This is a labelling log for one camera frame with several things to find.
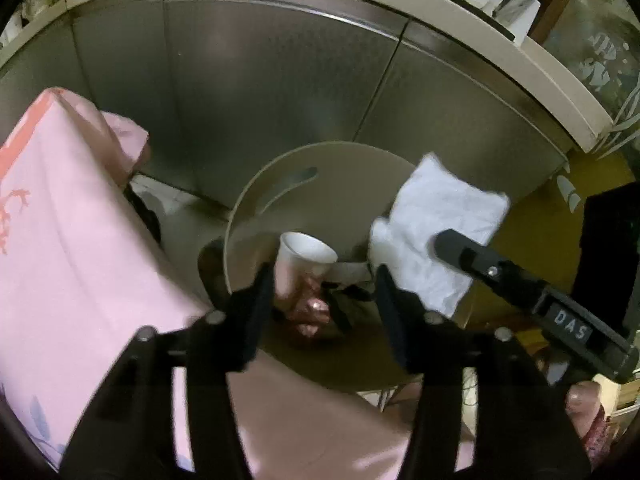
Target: glass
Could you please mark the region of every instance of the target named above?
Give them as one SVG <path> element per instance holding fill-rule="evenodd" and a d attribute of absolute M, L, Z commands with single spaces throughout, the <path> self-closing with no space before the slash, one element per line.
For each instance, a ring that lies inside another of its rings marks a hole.
<path fill-rule="evenodd" d="M 640 148 L 640 22 L 626 0 L 569 0 L 544 47 L 613 119 L 598 154 Z"/>

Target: white countertop edge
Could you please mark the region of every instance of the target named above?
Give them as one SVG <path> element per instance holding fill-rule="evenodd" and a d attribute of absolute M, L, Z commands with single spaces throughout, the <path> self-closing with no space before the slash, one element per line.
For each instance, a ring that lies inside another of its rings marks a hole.
<path fill-rule="evenodd" d="M 28 41 L 31 41 L 41 30 L 66 13 L 66 1 L 60 0 L 40 12 L 29 25 L 20 31 L 13 41 L 0 48 L 0 70 Z"/>
<path fill-rule="evenodd" d="M 66 9 L 73 9 L 89 1 L 92 0 L 66 0 Z M 596 145 L 600 134 L 612 127 L 611 118 L 604 108 L 577 80 L 575 82 L 579 86 L 574 83 L 574 76 L 562 65 L 557 63 L 552 70 L 546 70 L 544 66 L 540 66 L 542 56 L 530 57 L 527 49 L 521 50 L 500 32 L 458 4 L 450 0 L 372 1 L 413 16 L 478 52 L 535 97 L 585 152 Z M 31 39 L 38 30 L 33 28 L 30 37 L 25 40 L 16 38 L 14 42 L 20 39 L 20 45 L 15 50 Z"/>

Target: beige round tray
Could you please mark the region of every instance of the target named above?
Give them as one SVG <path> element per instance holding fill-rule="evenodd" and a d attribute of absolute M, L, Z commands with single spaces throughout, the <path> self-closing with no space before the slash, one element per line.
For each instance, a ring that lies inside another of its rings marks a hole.
<path fill-rule="evenodd" d="M 364 261 L 371 223 L 386 214 L 414 166 L 354 142 L 322 142 L 286 153 L 244 188 L 225 237 L 230 291 L 249 286 L 274 260 L 278 238 L 299 231 L 329 244 L 341 261 Z M 342 391 L 390 387 L 410 378 L 393 361 L 381 326 L 357 326 L 342 340 L 296 348 L 272 324 L 262 347 L 297 373 Z"/>

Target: screw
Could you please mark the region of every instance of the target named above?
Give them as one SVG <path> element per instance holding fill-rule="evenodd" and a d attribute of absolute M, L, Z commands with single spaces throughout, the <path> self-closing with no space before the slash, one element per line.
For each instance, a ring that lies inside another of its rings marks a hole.
<path fill-rule="evenodd" d="M 503 343 L 506 343 L 507 341 L 510 341 L 511 338 L 513 337 L 513 332 L 509 330 L 507 327 L 501 326 L 500 328 L 497 328 L 495 330 L 494 335 L 498 341 L 502 341 Z"/>
<path fill-rule="evenodd" d="M 440 325 L 444 322 L 444 318 L 435 310 L 427 310 L 424 313 L 424 322 L 429 325 Z"/>
<path fill-rule="evenodd" d="M 156 332 L 155 328 L 153 328 L 152 326 L 146 325 L 140 328 L 140 330 L 136 332 L 136 337 L 138 338 L 139 341 L 146 343 L 150 339 L 153 339 L 157 333 L 158 332 Z"/>
<path fill-rule="evenodd" d="M 212 310 L 207 314 L 206 319 L 210 325 L 219 325 L 226 319 L 226 314 L 221 310 Z"/>

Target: yellow wall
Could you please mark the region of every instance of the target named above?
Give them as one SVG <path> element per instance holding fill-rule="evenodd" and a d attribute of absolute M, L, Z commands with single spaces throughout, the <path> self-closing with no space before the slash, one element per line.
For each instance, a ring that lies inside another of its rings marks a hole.
<path fill-rule="evenodd" d="M 620 152 L 596 160 L 595 156 L 576 150 L 569 154 L 569 162 L 570 173 L 559 174 L 567 177 L 582 197 L 576 211 L 569 211 L 554 177 L 513 206 L 490 245 L 563 292 L 571 291 L 580 261 L 584 199 L 634 181 Z M 463 302 L 472 304 L 471 324 L 516 312 L 478 282 Z"/>

